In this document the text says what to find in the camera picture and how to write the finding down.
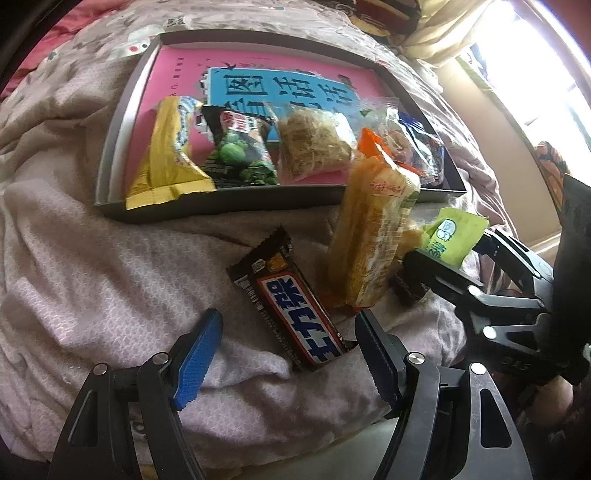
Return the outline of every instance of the red fabric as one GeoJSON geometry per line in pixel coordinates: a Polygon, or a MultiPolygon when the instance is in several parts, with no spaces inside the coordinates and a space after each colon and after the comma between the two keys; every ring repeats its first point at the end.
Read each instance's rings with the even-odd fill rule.
{"type": "Polygon", "coordinates": [[[74,37],[85,26],[104,15],[122,10],[133,0],[82,0],[70,10],[30,51],[14,73],[6,88],[0,93],[0,100],[7,97],[27,74],[37,68],[41,61],[54,49],[74,37]]]}
{"type": "Polygon", "coordinates": [[[591,2],[588,0],[542,0],[542,3],[564,25],[591,61],[591,2]]]}

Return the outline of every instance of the bedsheet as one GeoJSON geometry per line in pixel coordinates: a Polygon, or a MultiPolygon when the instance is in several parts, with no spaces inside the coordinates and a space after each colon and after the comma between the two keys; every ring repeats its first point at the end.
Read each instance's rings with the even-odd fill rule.
{"type": "Polygon", "coordinates": [[[18,70],[12,75],[0,100],[4,100],[18,86],[27,74],[48,56],[53,57],[56,50],[76,35],[85,26],[111,12],[123,10],[133,0],[82,0],[70,10],[58,23],[50,28],[43,38],[33,47],[18,70]]]}
{"type": "MultiPolygon", "coordinates": [[[[468,193],[450,203],[512,231],[492,170],[466,126],[403,61],[334,10],[304,0],[137,0],[79,32],[0,106],[0,434],[16,454],[50,459],[92,365],[143,363],[166,351],[208,307],[225,331],[197,400],[180,418],[206,468],[289,458],[379,419],[359,348],[315,372],[294,372],[225,267],[282,224],[314,287],[337,208],[195,216],[126,225],[93,207],[109,121],[138,56],[130,38],[178,28],[243,28],[311,38],[386,65],[430,118],[468,193]]],[[[419,205],[434,218],[442,205],[419,205]]],[[[487,276],[487,266],[482,275],[487,276]]],[[[474,276],[475,254],[463,268],[474,276]]],[[[428,294],[405,310],[388,293],[373,309],[409,350],[449,364],[465,341],[453,306],[428,294]]],[[[353,317],[335,316],[353,339],[353,317]]],[[[148,464],[139,412],[132,431],[148,464]]]]}

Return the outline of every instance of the chocolate bar wrapper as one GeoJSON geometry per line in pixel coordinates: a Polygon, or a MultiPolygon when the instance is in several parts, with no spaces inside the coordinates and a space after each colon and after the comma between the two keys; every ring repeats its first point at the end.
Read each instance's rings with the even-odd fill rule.
{"type": "Polygon", "coordinates": [[[230,279],[244,289],[300,369],[316,369],[348,348],[292,258],[289,234],[279,227],[237,264],[230,279]]]}

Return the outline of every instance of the black snack bag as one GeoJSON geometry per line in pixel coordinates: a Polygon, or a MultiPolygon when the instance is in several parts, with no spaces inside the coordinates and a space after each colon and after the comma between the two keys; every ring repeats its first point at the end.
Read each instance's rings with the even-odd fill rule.
{"type": "Polygon", "coordinates": [[[221,106],[206,105],[201,112],[216,148],[202,169],[217,188],[277,185],[277,169],[265,142],[270,124],[221,106]]]}
{"type": "Polygon", "coordinates": [[[289,234],[279,227],[227,271],[296,366],[316,369],[348,348],[294,263],[292,250],[289,234]]]}

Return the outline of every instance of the pink blanket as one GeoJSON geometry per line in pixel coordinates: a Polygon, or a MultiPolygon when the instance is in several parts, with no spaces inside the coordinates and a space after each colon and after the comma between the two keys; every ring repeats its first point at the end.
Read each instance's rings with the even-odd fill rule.
{"type": "Polygon", "coordinates": [[[27,74],[37,68],[41,61],[57,47],[70,40],[85,26],[106,14],[124,9],[133,0],[82,0],[70,10],[31,50],[14,73],[6,88],[0,93],[4,100],[27,74]]]}

